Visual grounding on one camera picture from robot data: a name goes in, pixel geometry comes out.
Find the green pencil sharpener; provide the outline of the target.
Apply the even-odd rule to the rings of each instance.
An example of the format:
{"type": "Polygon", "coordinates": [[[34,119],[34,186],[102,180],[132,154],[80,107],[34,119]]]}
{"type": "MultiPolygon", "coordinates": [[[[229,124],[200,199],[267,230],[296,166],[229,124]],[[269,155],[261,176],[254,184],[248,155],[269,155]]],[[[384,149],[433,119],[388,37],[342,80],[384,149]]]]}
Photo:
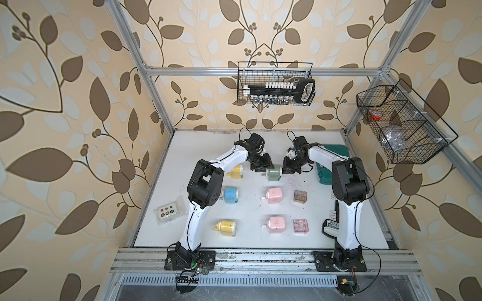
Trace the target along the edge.
{"type": "Polygon", "coordinates": [[[275,165],[272,169],[267,169],[264,175],[268,181],[279,181],[282,176],[282,166],[275,165]]]}

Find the yellow sharpener top row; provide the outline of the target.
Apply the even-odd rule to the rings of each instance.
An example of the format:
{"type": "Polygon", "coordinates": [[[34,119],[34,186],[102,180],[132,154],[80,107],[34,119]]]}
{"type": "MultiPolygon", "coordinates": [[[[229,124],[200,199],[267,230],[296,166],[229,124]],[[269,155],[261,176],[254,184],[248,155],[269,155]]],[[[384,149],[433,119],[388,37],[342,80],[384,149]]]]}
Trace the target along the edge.
{"type": "Polygon", "coordinates": [[[230,172],[227,173],[227,176],[231,177],[232,179],[242,179],[244,176],[243,165],[239,164],[234,167],[230,172]]]}

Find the brown pink tray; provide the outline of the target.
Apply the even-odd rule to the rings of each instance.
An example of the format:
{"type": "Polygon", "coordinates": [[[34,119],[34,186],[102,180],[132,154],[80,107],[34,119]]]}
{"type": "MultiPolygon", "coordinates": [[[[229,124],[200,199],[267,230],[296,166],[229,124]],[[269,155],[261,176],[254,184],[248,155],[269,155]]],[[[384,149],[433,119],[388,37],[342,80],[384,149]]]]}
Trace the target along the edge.
{"type": "Polygon", "coordinates": [[[296,203],[305,204],[308,200],[308,193],[306,191],[295,190],[293,201],[296,203]]]}

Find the blue pencil sharpener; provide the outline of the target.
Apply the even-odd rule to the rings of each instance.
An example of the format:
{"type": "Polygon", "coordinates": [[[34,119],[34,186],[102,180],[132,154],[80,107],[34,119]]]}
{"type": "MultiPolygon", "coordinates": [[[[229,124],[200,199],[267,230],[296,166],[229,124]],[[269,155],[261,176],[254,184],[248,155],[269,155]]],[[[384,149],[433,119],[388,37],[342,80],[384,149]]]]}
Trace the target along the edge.
{"type": "Polygon", "coordinates": [[[239,199],[239,190],[236,187],[226,187],[222,191],[220,199],[227,204],[237,204],[239,199]]]}

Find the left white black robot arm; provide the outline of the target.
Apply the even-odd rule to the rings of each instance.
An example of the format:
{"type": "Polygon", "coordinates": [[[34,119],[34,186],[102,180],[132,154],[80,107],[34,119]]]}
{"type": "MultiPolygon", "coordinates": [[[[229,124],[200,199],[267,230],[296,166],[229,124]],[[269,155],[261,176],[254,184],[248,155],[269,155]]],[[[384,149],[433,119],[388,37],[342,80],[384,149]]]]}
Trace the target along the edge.
{"type": "Polygon", "coordinates": [[[244,162],[248,162],[256,173],[274,167],[264,146],[262,136],[253,133],[247,139],[234,142],[233,147],[220,157],[197,162],[187,185],[190,204],[187,222],[174,248],[174,254],[188,267],[199,259],[204,219],[210,207],[221,197],[225,173],[244,162]]]}

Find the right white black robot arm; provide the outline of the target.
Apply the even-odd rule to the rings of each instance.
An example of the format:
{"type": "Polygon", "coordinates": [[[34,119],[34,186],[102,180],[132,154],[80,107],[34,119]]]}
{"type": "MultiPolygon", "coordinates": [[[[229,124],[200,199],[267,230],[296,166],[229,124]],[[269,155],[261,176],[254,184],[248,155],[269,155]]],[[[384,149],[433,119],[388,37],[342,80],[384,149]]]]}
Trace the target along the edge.
{"type": "Polygon", "coordinates": [[[360,220],[357,215],[370,191],[360,158],[341,156],[320,143],[308,143],[303,136],[292,140],[282,171],[284,174],[302,173],[306,164],[318,163],[332,173],[331,187],[339,206],[339,230],[335,239],[333,264],[339,270],[347,270],[362,256],[362,245],[357,237],[360,220]]]}

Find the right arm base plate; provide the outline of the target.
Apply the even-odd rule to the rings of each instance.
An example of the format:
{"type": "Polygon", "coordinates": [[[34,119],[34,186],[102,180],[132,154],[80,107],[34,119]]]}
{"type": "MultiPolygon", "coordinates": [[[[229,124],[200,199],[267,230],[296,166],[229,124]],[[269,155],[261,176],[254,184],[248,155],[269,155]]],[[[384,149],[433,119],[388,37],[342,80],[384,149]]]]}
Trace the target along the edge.
{"type": "Polygon", "coordinates": [[[366,272],[368,270],[359,249],[313,251],[312,255],[317,272],[366,272]]]}

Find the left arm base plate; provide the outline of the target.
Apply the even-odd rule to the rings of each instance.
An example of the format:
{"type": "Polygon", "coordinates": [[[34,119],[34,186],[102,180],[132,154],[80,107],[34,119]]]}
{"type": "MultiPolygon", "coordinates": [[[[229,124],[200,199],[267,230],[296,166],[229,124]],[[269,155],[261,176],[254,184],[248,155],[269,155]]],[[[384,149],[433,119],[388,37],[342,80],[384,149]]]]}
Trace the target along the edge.
{"type": "Polygon", "coordinates": [[[164,264],[167,271],[195,271],[209,273],[215,267],[216,252],[213,250],[169,251],[164,264]]]}

